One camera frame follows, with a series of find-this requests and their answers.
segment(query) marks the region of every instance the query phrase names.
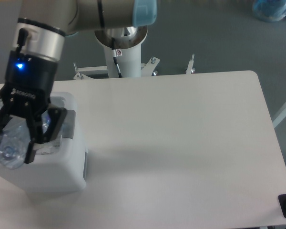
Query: plastic bottle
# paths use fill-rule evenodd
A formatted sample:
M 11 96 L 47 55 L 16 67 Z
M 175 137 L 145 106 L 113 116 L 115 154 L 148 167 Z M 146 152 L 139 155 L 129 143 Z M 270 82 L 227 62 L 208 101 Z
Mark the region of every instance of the plastic bottle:
M 263 21 L 279 21 L 286 16 L 286 0 L 255 0 L 252 11 Z
M 42 129 L 45 132 L 51 121 L 47 112 L 42 114 L 42 121 Z M 29 142 L 30 133 L 26 121 L 13 118 L 0 135 L 0 163 L 9 169 L 19 168 L 24 163 Z M 51 147 L 49 143 L 42 146 Z

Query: blue led light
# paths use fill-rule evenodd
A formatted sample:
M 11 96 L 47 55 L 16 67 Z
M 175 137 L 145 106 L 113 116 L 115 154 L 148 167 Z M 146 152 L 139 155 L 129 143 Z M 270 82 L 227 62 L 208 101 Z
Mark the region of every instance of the blue led light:
M 23 64 L 22 64 L 22 63 L 18 63 L 16 66 L 17 66 L 19 69 L 22 69 L 22 68 L 23 68 Z

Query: table surface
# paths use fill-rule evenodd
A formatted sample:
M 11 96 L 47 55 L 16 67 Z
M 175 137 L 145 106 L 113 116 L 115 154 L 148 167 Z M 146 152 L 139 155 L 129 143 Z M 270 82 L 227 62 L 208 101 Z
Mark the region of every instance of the table surface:
M 55 82 L 72 93 L 87 187 L 0 178 L 0 229 L 230 229 L 286 224 L 286 167 L 254 72 Z

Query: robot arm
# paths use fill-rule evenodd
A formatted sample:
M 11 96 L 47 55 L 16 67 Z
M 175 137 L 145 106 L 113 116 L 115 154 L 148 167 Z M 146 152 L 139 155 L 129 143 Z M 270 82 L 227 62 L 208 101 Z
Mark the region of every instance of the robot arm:
M 0 90 L 0 134 L 11 116 L 26 120 L 31 141 L 24 163 L 34 160 L 34 144 L 56 138 L 67 113 L 50 101 L 65 35 L 148 25 L 155 18 L 156 0 L 23 0 Z M 45 111 L 51 122 L 44 133 L 41 114 Z

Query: metal bracket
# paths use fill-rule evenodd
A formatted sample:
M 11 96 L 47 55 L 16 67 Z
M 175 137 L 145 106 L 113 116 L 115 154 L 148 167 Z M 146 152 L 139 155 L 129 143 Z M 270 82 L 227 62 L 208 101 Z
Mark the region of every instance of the metal bracket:
M 160 63 L 160 59 L 152 57 L 149 62 L 142 68 L 141 70 L 141 76 L 151 76 L 151 75 L 157 75 L 158 72 L 155 71 L 155 68 Z
M 159 64 L 160 59 L 152 57 L 148 63 L 141 64 L 141 76 L 155 76 L 158 72 L 155 68 Z M 93 78 L 87 75 L 98 75 L 107 74 L 107 66 L 100 67 L 88 67 L 88 68 L 77 68 L 76 63 L 73 63 L 76 75 L 73 77 L 74 80 L 93 80 Z
M 280 122 L 283 121 L 283 119 L 286 117 L 286 102 L 284 105 L 278 110 L 278 112 L 273 116 L 273 127 L 276 128 L 277 125 L 280 124 Z
M 194 57 L 195 57 L 195 54 L 192 55 L 192 58 L 191 60 L 189 61 L 189 64 L 187 66 L 187 69 L 186 69 L 186 75 L 190 75 L 190 74 L 194 74 L 195 73 L 195 68 L 193 68 L 193 65 L 194 65 Z

